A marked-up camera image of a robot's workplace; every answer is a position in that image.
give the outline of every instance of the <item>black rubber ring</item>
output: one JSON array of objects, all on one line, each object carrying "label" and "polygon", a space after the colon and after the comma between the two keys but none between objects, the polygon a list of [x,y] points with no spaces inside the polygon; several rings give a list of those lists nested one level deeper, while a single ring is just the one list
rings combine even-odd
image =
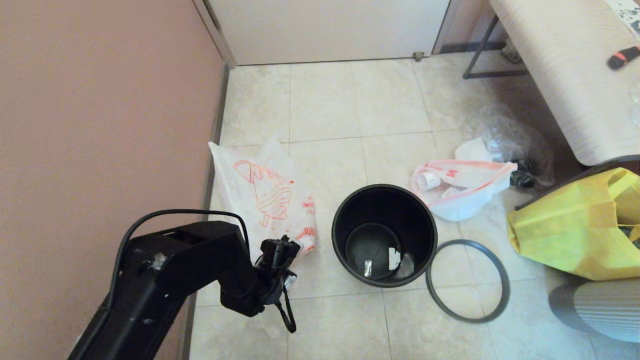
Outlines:
[{"label": "black rubber ring", "polygon": [[438,248],[436,249],[435,256],[438,255],[438,252],[440,252],[440,250],[450,245],[471,246],[480,250],[484,255],[486,255],[486,257],[488,257],[489,260],[491,260],[491,262],[498,269],[498,273],[500,273],[500,281],[502,282],[502,296],[500,297],[500,302],[498,303],[498,306],[495,308],[495,310],[493,310],[492,313],[490,313],[487,316],[484,316],[482,318],[465,318],[464,316],[460,316],[454,313],[453,311],[451,311],[451,309],[449,309],[442,302],[442,300],[440,300],[440,297],[438,297],[438,294],[436,293],[436,290],[433,287],[433,281],[431,280],[431,266],[429,266],[429,268],[426,271],[427,289],[429,289],[429,293],[431,294],[433,301],[435,301],[436,304],[440,306],[440,309],[442,309],[442,311],[447,313],[447,315],[451,316],[456,320],[460,320],[462,322],[486,323],[486,322],[495,320],[507,308],[507,305],[509,304],[509,297],[511,296],[511,286],[509,284],[509,275],[507,274],[507,269],[504,268],[504,265],[502,264],[502,262],[500,262],[500,259],[498,259],[498,257],[494,253],[492,253],[491,250],[487,249],[484,245],[471,240],[458,239],[458,240],[447,241],[444,244],[438,246]]}]

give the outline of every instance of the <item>trash can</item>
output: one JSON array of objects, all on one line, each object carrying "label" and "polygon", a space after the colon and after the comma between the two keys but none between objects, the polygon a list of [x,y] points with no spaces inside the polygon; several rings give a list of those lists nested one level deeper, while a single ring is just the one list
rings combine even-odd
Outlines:
[{"label": "trash can", "polygon": [[333,249],[356,279],[380,288],[412,282],[438,245],[433,216],[411,192],[377,184],[357,190],[333,218]]}]

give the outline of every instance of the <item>yellow bag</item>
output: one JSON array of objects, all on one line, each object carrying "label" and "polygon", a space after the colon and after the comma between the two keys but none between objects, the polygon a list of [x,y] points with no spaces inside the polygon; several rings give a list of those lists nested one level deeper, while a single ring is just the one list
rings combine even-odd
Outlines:
[{"label": "yellow bag", "polygon": [[624,168],[563,186],[508,215],[522,256],[591,280],[640,276],[640,176]]}]

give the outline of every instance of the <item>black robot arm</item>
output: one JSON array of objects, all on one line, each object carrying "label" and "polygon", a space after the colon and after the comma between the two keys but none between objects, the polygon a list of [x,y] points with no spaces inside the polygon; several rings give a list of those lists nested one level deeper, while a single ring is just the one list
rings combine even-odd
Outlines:
[{"label": "black robot arm", "polygon": [[[141,218],[118,251],[111,289],[69,359],[153,359],[187,296],[218,280],[223,306],[255,316],[275,304],[287,329],[295,331],[288,270],[300,246],[288,237],[262,242],[252,266],[240,228],[222,221],[196,222],[129,239],[135,228],[170,213],[235,214],[206,210],[163,210]],[[285,292],[289,316],[280,304]]]}]

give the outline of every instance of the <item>white plastic bag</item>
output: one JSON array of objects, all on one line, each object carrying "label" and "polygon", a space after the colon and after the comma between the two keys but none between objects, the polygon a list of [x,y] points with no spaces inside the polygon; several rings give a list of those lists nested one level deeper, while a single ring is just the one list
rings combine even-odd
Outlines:
[{"label": "white plastic bag", "polygon": [[314,248],[316,206],[278,140],[272,137],[255,158],[209,143],[225,211],[242,217],[252,261],[264,239],[287,235],[300,244],[299,255]]},{"label": "white plastic bag", "polygon": [[[474,216],[491,201],[494,194],[508,188],[511,173],[517,168],[518,165],[514,163],[437,160],[415,169],[411,189],[434,214],[446,220],[460,221]],[[436,174],[443,182],[464,190],[433,199],[429,194],[420,192],[417,185],[417,178],[427,171]]]}]

